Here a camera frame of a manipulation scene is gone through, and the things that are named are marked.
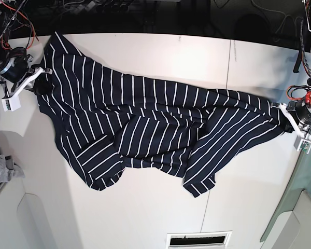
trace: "navy blue fabric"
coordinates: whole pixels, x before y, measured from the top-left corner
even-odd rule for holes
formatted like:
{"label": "navy blue fabric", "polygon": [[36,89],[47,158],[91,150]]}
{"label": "navy blue fabric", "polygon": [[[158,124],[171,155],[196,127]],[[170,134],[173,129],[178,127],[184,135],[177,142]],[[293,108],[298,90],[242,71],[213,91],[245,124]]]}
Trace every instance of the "navy blue fabric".
{"label": "navy blue fabric", "polygon": [[264,98],[123,74],[58,33],[41,64],[53,69],[53,91],[38,97],[40,111],[53,121],[58,150],[93,189],[113,185],[126,167],[154,167],[184,178],[197,197],[238,153],[284,131]]}

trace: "green surface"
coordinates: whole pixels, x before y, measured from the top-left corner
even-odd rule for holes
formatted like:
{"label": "green surface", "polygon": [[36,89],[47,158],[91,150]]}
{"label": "green surface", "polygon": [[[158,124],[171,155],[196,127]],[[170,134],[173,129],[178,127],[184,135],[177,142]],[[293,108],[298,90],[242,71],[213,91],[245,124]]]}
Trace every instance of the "green surface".
{"label": "green surface", "polygon": [[278,216],[283,212],[293,211],[301,192],[306,189],[311,195],[311,150],[307,155],[300,153],[288,186],[268,224],[260,242],[266,240]]}

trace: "gray cloth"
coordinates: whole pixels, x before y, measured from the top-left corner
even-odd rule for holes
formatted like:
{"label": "gray cloth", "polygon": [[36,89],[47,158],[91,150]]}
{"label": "gray cloth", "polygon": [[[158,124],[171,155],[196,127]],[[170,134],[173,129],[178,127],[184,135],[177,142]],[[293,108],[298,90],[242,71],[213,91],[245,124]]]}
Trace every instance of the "gray cloth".
{"label": "gray cloth", "polygon": [[6,183],[13,177],[24,177],[22,169],[10,157],[0,155],[0,183]]}

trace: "striped shirt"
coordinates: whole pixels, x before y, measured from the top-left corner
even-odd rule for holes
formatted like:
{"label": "striped shirt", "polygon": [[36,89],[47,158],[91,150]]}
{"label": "striped shirt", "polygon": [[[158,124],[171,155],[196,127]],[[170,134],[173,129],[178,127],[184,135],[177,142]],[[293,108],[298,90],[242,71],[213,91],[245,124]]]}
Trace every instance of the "striped shirt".
{"label": "striped shirt", "polygon": [[104,190],[126,167],[184,178],[194,197],[238,153],[281,134],[284,117],[261,97],[123,74],[55,33],[41,62],[53,74],[39,108],[58,150],[82,180]]}

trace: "floor vent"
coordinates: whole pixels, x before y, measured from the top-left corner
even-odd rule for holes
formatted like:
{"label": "floor vent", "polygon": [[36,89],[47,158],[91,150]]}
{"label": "floor vent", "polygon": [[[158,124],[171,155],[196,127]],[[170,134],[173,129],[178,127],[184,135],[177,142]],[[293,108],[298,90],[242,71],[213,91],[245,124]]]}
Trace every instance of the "floor vent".
{"label": "floor vent", "polygon": [[225,249],[231,233],[170,233],[167,234],[166,249]]}

